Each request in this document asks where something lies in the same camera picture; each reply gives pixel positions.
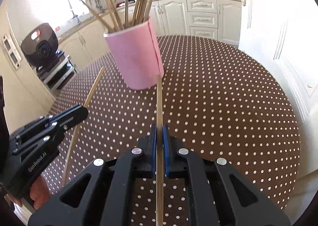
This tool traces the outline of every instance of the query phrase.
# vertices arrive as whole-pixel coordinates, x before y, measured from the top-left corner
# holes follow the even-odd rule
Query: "drawer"
[[[187,0],[188,11],[217,13],[217,0]]]
[[[190,26],[217,28],[217,14],[189,12]]]
[[[200,36],[217,40],[217,28],[190,27],[192,36]]]

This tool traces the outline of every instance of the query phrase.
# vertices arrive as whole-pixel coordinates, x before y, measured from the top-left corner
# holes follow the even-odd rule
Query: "silver screw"
[[[131,152],[132,152],[133,154],[135,154],[135,155],[141,154],[142,149],[136,147],[136,148],[133,148],[133,149],[131,150]]]
[[[225,165],[226,163],[227,163],[227,161],[224,158],[218,158],[217,159],[217,164],[219,164],[219,165]]]
[[[189,150],[186,148],[181,148],[178,151],[181,155],[187,155],[189,153]]]
[[[95,166],[101,166],[101,165],[103,165],[104,164],[104,160],[103,159],[96,159],[96,160],[94,160],[93,161],[93,164],[95,165]]]

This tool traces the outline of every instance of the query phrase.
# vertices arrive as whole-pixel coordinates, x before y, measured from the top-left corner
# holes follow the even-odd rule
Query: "pink cup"
[[[127,86],[143,90],[157,84],[164,69],[152,22],[104,34],[112,56]]]

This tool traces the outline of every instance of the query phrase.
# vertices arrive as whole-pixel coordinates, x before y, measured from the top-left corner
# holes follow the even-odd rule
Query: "brown polka dot tablecloth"
[[[299,165],[297,121],[290,102],[258,62],[207,38],[158,38],[165,74],[163,121],[170,133],[202,158],[226,158],[278,207],[285,207]],[[156,86],[125,85],[111,53],[94,61],[63,88],[50,114],[83,104],[100,68],[106,72],[89,106],[67,171],[73,179],[95,158],[118,158],[150,133],[156,118]],[[60,155],[44,172],[50,191],[61,177],[73,129]],[[188,225],[184,181],[164,181],[164,225]],[[136,182],[131,225],[155,225],[155,179]]]

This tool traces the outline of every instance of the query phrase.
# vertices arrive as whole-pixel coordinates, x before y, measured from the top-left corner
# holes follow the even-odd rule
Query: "white cabinet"
[[[217,0],[187,0],[188,11],[217,13]]]
[[[156,36],[165,36],[166,33],[164,31],[163,21],[162,21],[161,12],[160,12],[160,5],[158,1],[154,1],[152,3],[151,9],[150,9],[150,19],[152,24],[155,27]]]
[[[190,26],[217,28],[217,14],[189,12]]]
[[[92,22],[78,32],[93,61],[109,52],[103,36],[105,28],[99,20]]]
[[[190,27],[192,36],[200,36],[217,40],[217,28]]]
[[[59,45],[59,48],[64,50],[66,55],[71,56],[72,60],[80,70],[84,69],[93,61],[78,32],[63,41]]]
[[[217,0],[217,39],[227,44],[239,45],[242,4],[239,1]]]
[[[160,0],[166,35],[190,35],[187,0]]]

